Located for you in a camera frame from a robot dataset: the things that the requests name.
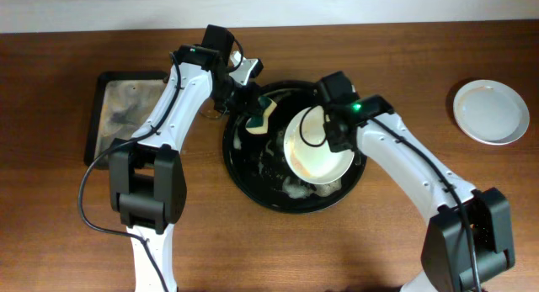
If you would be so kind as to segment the pink white plate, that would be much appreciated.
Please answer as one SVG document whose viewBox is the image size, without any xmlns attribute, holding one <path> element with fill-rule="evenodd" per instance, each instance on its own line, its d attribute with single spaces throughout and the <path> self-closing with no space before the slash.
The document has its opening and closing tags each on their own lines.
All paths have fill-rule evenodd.
<svg viewBox="0 0 539 292">
<path fill-rule="evenodd" d="M 460 130 L 460 133 L 462 135 L 464 135 L 465 137 L 471 139 L 471 140 L 474 140 L 478 143 L 481 143 L 481 144 L 484 144 L 484 145 L 489 145 L 489 146 L 507 146 L 511 143 L 515 143 L 517 142 L 519 139 L 521 139 L 525 134 L 526 132 L 514 132 L 510 135 L 507 135 L 506 137 L 503 137 L 503 138 L 500 138 L 500 139 L 494 139 L 494 140 L 485 140 L 485 139 L 481 139 L 479 137 L 477 137 L 476 135 L 472 135 L 472 134 L 468 134 L 466 131 L 464 130 Z"/>
</svg>

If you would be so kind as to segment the green yellow sponge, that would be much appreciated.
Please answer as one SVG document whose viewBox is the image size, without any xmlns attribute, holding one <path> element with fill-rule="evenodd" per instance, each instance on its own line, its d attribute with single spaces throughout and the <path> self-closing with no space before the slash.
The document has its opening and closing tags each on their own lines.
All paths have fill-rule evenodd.
<svg viewBox="0 0 539 292">
<path fill-rule="evenodd" d="M 266 96 L 257 98 L 257 111 L 251 116 L 246 124 L 245 129 L 252 135 L 264 135 L 269 130 L 269 117 L 277 107 L 277 103 Z"/>
</svg>

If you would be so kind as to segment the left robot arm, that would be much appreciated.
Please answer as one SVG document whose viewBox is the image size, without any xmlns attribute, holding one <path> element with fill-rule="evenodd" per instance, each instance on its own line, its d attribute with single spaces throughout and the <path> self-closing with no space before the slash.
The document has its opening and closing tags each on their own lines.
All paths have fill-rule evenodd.
<svg viewBox="0 0 539 292">
<path fill-rule="evenodd" d="M 253 83 L 262 70 L 226 28 L 208 25 L 203 40 L 171 55 L 168 83 L 146 121 L 127 141 L 116 139 L 109 161 L 110 203 L 133 247 L 136 290 L 175 291 L 173 228 L 184 210 L 186 182 L 179 151 L 201 105 L 247 116 L 251 134 L 265 134 L 276 104 Z"/>
</svg>

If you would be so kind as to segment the cream plate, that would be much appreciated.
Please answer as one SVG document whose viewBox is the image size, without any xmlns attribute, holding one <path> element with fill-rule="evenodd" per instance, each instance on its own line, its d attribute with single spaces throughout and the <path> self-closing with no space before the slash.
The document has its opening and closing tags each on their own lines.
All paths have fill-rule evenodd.
<svg viewBox="0 0 539 292">
<path fill-rule="evenodd" d="M 326 184 L 341 178 L 350 168 L 355 154 L 351 150 L 331 152 L 323 141 L 323 108 L 310 107 L 297 113 L 286 128 L 284 154 L 288 166 L 301 180 L 312 184 Z"/>
</svg>

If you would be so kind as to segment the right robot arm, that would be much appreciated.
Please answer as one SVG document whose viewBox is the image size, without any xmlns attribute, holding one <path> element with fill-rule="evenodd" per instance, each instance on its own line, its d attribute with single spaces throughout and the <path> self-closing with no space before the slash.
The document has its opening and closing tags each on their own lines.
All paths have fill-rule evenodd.
<svg viewBox="0 0 539 292">
<path fill-rule="evenodd" d="M 402 291 L 479 291 L 515 266 L 510 203 L 456 175 L 433 155 L 380 95 L 360 98 L 335 72 L 315 84 L 332 152 L 358 151 L 377 163 L 427 224 L 422 271 Z"/>
</svg>

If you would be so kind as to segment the pale green plate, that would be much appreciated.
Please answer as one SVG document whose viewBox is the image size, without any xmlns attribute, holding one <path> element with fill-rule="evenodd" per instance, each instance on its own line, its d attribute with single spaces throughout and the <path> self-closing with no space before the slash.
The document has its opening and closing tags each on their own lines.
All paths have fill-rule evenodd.
<svg viewBox="0 0 539 292">
<path fill-rule="evenodd" d="M 513 88 L 493 80 L 461 86 L 453 98 L 452 113 L 461 130 L 485 140 L 527 132 L 530 124 L 524 99 Z"/>
</svg>

